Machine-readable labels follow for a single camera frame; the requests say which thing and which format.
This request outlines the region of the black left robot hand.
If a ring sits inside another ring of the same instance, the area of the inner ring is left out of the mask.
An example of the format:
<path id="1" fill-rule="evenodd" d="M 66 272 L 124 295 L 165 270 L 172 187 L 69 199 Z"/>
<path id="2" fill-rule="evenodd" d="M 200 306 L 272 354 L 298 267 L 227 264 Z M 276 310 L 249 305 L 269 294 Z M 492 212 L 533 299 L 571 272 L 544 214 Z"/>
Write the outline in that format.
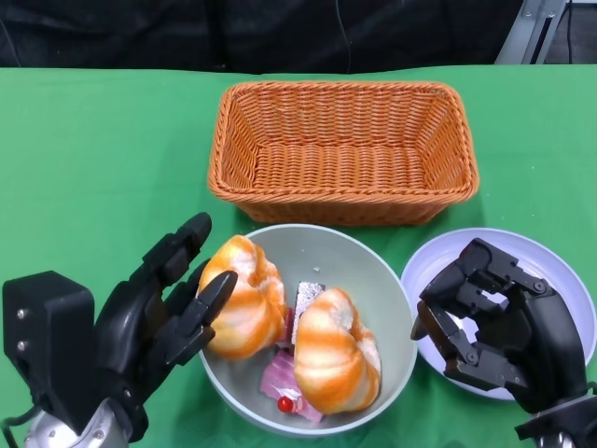
<path id="1" fill-rule="evenodd" d="M 206 213 L 164 235 L 108 297 L 94 326 L 100 390 L 132 423 L 172 369 L 214 337 L 213 323 L 238 276 L 225 271 L 200 287 L 202 267 L 189 269 L 212 229 Z"/>

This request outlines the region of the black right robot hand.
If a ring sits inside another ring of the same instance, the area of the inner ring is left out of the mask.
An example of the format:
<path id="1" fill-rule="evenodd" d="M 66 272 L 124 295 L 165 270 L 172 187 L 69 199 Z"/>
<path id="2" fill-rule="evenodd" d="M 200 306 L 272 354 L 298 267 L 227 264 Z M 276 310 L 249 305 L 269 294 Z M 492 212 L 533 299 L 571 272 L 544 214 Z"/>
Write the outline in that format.
<path id="1" fill-rule="evenodd" d="M 560 293 L 480 238 L 421 292 L 410 337 L 432 340 L 446 377 L 504 388 L 527 413 L 589 388 L 582 342 Z"/>

